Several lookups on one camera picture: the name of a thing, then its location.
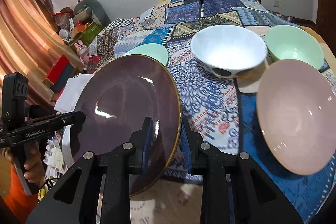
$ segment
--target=wall outlet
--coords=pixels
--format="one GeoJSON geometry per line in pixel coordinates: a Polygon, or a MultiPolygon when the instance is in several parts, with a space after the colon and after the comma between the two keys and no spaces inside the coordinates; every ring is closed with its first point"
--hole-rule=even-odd
{"type": "Polygon", "coordinates": [[[279,7],[279,5],[280,5],[280,0],[273,1],[273,7],[279,7]]]}

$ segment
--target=mint green bowl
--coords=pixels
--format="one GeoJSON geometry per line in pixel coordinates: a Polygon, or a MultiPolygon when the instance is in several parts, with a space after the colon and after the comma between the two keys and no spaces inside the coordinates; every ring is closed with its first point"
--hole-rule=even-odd
{"type": "Polygon", "coordinates": [[[309,33],[290,26],[272,27],[265,36],[266,45],[274,61],[282,59],[298,59],[319,69],[323,65],[323,51],[309,33]]]}
{"type": "Polygon", "coordinates": [[[168,51],[166,47],[157,43],[143,44],[125,53],[125,55],[131,55],[131,54],[147,55],[159,61],[164,66],[166,66],[168,62],[168,51]]]}

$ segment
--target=pink bunny toy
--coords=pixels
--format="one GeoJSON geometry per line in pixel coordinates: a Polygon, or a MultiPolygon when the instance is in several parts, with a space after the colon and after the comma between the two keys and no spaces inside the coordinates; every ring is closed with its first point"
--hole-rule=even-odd
{"type": "Polygon", "coordinates": [[[81,40],[78,40],[78,44],[75,43],[76,52],[80,56],[80,60],[83,65],[87,65],[89,63],[89,51],[87,46],[83,44],[81,40]]]}

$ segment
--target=curtain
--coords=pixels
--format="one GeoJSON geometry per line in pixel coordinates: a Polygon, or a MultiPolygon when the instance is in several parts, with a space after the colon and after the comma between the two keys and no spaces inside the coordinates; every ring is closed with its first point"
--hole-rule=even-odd
{"type": "Polygon", "coordinates": [[[82,68],[36,0],[0,0],[0,93],[4,76],[18,71],[29,80],[28,104],[50,108],[53,92],[42,81],[61,55],[82,68]]]}

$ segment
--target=purple plate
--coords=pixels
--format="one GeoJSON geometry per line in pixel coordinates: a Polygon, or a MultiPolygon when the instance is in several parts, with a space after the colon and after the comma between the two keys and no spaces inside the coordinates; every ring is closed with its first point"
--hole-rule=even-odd
{"type": "Polygon", "coordinates": [[[142,128],[146,116],[153,119],[148,169],[130,176],[130,195],[150,187],[173,159],[181,128],[180,97],[170,73],[151,57],[129,55],[108,63],[84,88],[78,110],[86,120],[79,134],[70,135],[74,160],[87,151],[112,151],[142,128]]]}

